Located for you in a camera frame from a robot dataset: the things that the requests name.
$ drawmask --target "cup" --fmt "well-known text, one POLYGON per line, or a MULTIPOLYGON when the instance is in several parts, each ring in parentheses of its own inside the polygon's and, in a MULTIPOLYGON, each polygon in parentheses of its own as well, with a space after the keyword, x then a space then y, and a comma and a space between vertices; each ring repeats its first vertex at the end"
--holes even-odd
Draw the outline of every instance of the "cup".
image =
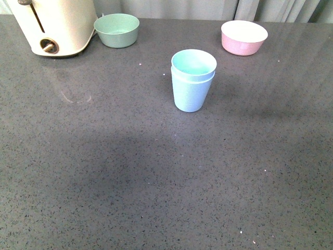
POLYGON ((173 97, 176 107, 184 112, 198 111, 203 106, 214 76, 215 72, 211 78, 204 81, 188 81, 180 77, 171 68, 173 97))
POLYGON ((198 49, 185 49, 171 59, 174 74, 187 81, 205 81, 215 74, 216 59, 198 49))

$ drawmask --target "toaster slot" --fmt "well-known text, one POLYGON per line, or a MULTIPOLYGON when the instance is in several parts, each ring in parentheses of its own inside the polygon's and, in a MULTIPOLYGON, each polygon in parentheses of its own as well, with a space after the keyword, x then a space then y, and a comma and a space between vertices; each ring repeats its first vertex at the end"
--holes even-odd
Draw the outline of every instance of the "toaster slot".
POLYGON ((33 14, 35 15, 35 18, 36 18, 36 20, 37 20, 37 22, 38 22, 38 25, 40 26, 42 32, 45 33, 44 28, 43 28, 43 26, 42 26, 42 23, 41 23, 41 21, 40 21, 38 15, 37 15, 36 9, 35 9, 35 7, 34 7, 33 4, 32 4, 32 0, 18 0, 17 2, 18 2, 20 5, 29 5, 29 6, 30 6, 30 8, 32 9, 32 12, 33 12, 33 14))
POLYGON ((37 15, 37 12, 36 12, 36 10, 35 10, 35 7, 33 7, 33 4, 32 4, 32 3, 30 4, 30 7, 31 7, 31 9, 32 9, 33 14, 34 14, 35 17, 36 17, 36 20, 37 20, 37 22, 38 22, 38 24, 39 24, 39 26, 40 26, 42 32, 45 33, 44 28, 43 28, 43 26, 42 26, 42 23, 41 23, 41 21, 40 21, 38 15, 37 15))

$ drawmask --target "cream toaster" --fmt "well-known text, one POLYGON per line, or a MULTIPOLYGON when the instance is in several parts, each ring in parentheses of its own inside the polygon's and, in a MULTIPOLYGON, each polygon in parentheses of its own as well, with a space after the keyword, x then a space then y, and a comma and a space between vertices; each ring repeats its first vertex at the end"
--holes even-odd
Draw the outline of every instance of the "cream toaster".
POLYGON ((7 0, 33 53, 70 56, 86 48, 97 19, 93 0, 7 0))

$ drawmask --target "gray countertop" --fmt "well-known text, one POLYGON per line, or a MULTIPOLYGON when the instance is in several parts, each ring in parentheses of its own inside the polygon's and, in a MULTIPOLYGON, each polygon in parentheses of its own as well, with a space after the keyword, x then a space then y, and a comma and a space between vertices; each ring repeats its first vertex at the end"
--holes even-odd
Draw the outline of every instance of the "gray countertop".
POLYGON ((141 19, 123 49, 35 55, 0 16, 1 249, 331 249, 333 24, 141 19), (203 107, 173 102, 171 57, 217 60, 203 107))

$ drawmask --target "curtain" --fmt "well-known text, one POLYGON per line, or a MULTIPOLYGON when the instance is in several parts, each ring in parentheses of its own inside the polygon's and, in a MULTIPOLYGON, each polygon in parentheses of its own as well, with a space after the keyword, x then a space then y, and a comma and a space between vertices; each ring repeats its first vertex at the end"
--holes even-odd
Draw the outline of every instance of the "curtain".
MULTIPOLYGON (((10 14, 0 0, 0 14, 10 14)), ((333 23, 333 0, 94 0, 101 13, 139 18, 333 23)))

